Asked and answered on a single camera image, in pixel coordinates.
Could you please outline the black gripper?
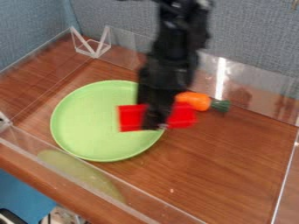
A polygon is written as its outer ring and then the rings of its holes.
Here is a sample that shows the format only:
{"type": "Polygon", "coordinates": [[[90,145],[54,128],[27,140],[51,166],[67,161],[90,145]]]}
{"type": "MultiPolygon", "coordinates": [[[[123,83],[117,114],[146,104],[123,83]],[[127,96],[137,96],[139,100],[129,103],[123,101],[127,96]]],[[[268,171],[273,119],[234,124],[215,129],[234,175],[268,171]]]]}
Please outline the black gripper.
{"type": "Polygon", "coordinates": [[[179,23],[161,21],[158,37],[139,72],[137,103],[147,105],[143,130],[167,127],[178,90],[193,84],[199,65],[198,50],[206,46],[210,37],[206,18],[179,23]]]}

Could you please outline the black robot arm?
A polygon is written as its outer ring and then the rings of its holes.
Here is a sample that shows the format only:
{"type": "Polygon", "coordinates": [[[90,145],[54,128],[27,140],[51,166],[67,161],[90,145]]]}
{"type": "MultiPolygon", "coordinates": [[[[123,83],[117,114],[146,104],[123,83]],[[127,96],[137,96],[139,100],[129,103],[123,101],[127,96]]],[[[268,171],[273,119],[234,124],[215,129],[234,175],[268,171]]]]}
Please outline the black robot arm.
{"type": "Polygon", "coordinates": [[[175,96],[193,84],[198,51],[211,38],[211,0],[157,0],[159,27],[146,63],[138,72],[137,102],[147,106],[142,128],[167,127],[175,96]]]}

